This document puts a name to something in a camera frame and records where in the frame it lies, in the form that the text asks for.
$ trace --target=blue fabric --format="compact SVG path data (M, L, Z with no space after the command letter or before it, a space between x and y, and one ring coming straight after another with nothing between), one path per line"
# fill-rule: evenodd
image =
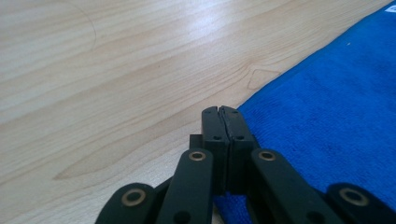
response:
M258 91L239 110L262 147L314 188L348 182L396 210L396 13L380 9ZM217 197L249 223L244 197Z

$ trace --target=black metal arm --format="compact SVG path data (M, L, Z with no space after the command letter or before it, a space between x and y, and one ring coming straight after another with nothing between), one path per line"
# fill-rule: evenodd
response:
M227 106L202 112L202 134L190 136L175 175L157 188L117 190L97 224L210 223L212 195L247 195L253 223L396 223L396 214L365 189L312 189L278 152L260 149L242 115Z

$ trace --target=wooden table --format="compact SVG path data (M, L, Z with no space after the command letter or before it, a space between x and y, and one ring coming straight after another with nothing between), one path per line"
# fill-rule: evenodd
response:
M387 3L2 1L0 223L93 223L116 189L172 175L203 109Z

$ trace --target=white tag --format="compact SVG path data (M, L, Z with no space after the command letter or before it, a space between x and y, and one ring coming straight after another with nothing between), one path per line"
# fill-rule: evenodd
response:
M385 11L387 11L387 12L396 12L396 6L391 6Z

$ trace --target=blue cloth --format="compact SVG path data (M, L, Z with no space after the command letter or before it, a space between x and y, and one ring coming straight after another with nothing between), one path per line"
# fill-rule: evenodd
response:
M239 107L262 147L282 153L314 188L348 182L396 210L396 13L385 9L277 78ZM244 197L217 197L249 223Z

